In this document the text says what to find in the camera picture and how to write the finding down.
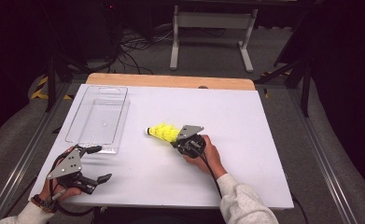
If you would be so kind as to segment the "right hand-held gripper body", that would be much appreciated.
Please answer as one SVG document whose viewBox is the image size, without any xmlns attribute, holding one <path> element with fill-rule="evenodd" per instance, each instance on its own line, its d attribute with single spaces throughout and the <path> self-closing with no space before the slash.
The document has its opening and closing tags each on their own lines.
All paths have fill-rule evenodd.
<svg viewBox="0 0 365 224">
<path fill-rule="evenodd" d="M 203 129 L 202 126 L 184 125 L 176 139 L 176 142 L 180 144 L 180 148 L 177 148 L 178 152 L 193 159 L 202 155 L 206 147 L 200 135 Z"/>
</svg>

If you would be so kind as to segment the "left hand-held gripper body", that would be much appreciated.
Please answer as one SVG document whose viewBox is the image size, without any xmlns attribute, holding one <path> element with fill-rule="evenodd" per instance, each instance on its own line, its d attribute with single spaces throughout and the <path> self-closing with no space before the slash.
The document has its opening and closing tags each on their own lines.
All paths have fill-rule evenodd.
<svg viewBox="0 0 365 224">
<path fill-rule="evenodd" d="M 63 153 L 55 160 L 47 179 L 56 179 L 58 184 L 66 188 L 78 188 L 92 194 L 100 184 L 97 183 L 97 179 L 87 178 L 81 173 L 81 158 L 85 154 L 86 147 L 75 145 L 70 152 Z"/>
</svg>

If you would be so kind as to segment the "clear plastic container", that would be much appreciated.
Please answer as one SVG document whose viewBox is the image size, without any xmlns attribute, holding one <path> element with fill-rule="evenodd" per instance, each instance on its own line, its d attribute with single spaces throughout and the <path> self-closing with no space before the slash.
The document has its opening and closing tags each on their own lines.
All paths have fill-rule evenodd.
<svg viewBox="0 0 365 224">
<path fill-rule="evenodd" d="M 82 85 L 65 141 L 97 147 L 103 154 L 117 154 L 130 105 L 128 88 Z"/>
</svg>

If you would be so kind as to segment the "person's right hand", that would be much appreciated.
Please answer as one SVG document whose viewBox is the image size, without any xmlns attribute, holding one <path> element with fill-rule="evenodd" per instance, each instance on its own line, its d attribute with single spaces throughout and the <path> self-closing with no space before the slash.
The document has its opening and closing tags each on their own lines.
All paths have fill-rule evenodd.
<svg viewBox="0 0 365 224">
<path fill-rule="evenodd" d="M 207 160 L 207 162 L 204 162 L 199 157 L 193 159 L 190 158 L 189 156 L 184 155 L 183 158 L 187 163 L 195 165 L 206 174 L 209 175 L 213 174 L 215 179 L 218 179 L 221 176 L 225 175 L 227 171 L 223 167 L 218 150 L 211 143 L 209 136 L 203 134 L 203 139 L 206 143 L 206 147 L 204 149 L 204 158 Z"/>
</svg>

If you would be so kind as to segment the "person's left hand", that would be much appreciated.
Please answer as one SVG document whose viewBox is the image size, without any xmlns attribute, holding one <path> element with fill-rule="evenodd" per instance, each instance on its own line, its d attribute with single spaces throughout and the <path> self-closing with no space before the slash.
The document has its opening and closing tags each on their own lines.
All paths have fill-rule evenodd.
<svg viewBox="0 0 365 224">
<path fill-rule="evenodd" d="M 66 189 L 63 186 L 58 186 L 56 180 L 53 180 L 52 184 L 53 184 L 53 193 L 54 194 L 59 193 L 60 191 L 63 191 L 63 195 L 61 195 L 57 199 L 58 202 L 62 202 L 64 200 L 66 200 L 67 198 L 70 198 L 72 196 L 77 196 L 77 195 L 80 195 L 82 193 L 82 191 L 78 188 Z M 39 198 L 41 200 L 45 201 L 50 197 L 50 190 L 49 189 L 50 189 L 49 180 L 46 179 L 44 187 L 41 190 L 41 192 L 39 193 Z"/>
</svg>

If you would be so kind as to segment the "white table cover sheet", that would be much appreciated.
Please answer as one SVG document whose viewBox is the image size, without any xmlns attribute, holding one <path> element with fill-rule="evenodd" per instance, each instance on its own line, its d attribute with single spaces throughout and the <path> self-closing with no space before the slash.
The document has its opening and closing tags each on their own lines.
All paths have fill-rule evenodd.
<svg viewBox="0 0 365 224">
<path fill-rule="evenodd" d="M 73 204 L 196 207 L 218 206 L 210 175 L 186 163 L 169 144 L 146 128 L 165 122 L 201 126 L 218 148 L 226 170 L 248 184 L 264 204 L 289 209 L 293 202 L 257 91 L 129 87 L 130 106 L 116 154 L 82 159 L 88 178 L 110 175 L 93 194 Z"/>
</svg>

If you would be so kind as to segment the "yellow black hazard tape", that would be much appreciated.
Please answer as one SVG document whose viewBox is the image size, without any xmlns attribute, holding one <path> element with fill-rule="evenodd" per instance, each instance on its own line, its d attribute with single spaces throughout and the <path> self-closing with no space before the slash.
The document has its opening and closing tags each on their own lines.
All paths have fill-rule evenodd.
<svg viewBox="0 0 365 224">
<path fill-rule="evenodd" d="M 48 83 L 48 77 L 47 76 L 43 76 L 39 83 L 37 84 L 34 93 L 31 95 L 32 99 L 45 99 L 48 100 L 49 96 L 45 93 L 42 92 L 42 90 L 44 89 L 45 85 Z"/>
</svg>

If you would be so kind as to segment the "black tripod stand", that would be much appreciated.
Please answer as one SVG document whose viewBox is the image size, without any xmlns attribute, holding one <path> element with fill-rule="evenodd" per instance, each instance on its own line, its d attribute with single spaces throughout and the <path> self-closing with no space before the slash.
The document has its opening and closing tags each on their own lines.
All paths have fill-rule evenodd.
<svg viewBox="0 0 365 224">
<path fill-rule="evenodd" d="M 70 83 L 73 79 L 72 69 L 69 65 L 73 65 L 78 72 L 83 74 L 91 74 L 92 70 L 83 63 L 78 63 L 72 58 L 61 53 L 51 53 L 47 61 L 47 76 L 48 76 L 48 105 L 47 112 L 55 106 L 56 103 L 56 77 L 59 77 L 62 83 Z"/>
<path fill-rule="evenodd" d="M 264 84 L 282 74 L 285 74 L 286 72 L 289 72 L 289 76 L 285 80 L 284 84 L 288 89 L 296 89 L 298 84 L 302 82 L 301 110 L 304 116 L 308 118 L 308 100 L 312 76 L 310 63 L 311 62 L 309 60 L 298 60 L 288 63 L 271 73 L 265 72 L 264 76 L 254 80 L 254 83 Z"/>
</svg>

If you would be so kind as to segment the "aluminium floor rail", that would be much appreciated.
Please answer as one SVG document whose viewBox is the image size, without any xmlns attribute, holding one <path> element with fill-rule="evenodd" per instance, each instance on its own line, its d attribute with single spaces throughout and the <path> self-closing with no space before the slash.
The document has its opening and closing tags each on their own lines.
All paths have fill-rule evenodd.
<svg viewBox="0 0 365 224">
<path fill-rule="evenodd" d="M 310 139 L 310 142 L 312 144 L 312 150 L 316 157 L 316 162 L 325 179 L 327 187 L 330 191 L 330 195 L 335 202 L 343 223 L 358 224 L 357 219 L 351 209 L 351 206 L 344 195 L 344 191 L 341 188 L 340 182 L 330 165 L 330 161 L 328 160 L 323 150 L 323 147 L 319 142 L 314 126 L 311 120 L 307 118 L 301 110 L 299 94 L 295 90 L 288 90 L 288 95 L 295 110 L 298 113 L 302 126 Z"/>
<path fill-rule="evenodd" d="M 56 138 L 53 130 L 72 104 L 64 96 L 76 91 L 75 84 L 61 84 L 52 109 L 46 100 L 32 99 L 0 128 L 0 219 L 17 215 L 33 186 L 44 183 L 38 174 Z"/>
</svg>

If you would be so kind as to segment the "white metal stand frame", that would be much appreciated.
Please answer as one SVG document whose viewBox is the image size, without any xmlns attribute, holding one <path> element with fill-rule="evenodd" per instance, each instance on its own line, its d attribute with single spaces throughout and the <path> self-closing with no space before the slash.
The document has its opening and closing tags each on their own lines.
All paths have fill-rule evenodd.
<svg viewBox="0 0 365 224">
<path fill-rule="evenodd" d="M 258 11 L 253 9 L 250 13 L 209 13 L 209 12 L 187 12 L 180 11 L 179 6 L 174 7 L 173 16 L 173 45 L 170 59 L 170 69 L 176 70 L 178 64 L 179 35 L 180 28 L 217 28 L 217 29 L 239 29 L 245 30 L 246 34 L 238 47 L 243 59 L 244 66 L 248 73 L 254 71 L 250 60 L 247 46 L 251 37 Z"/>
</svg>

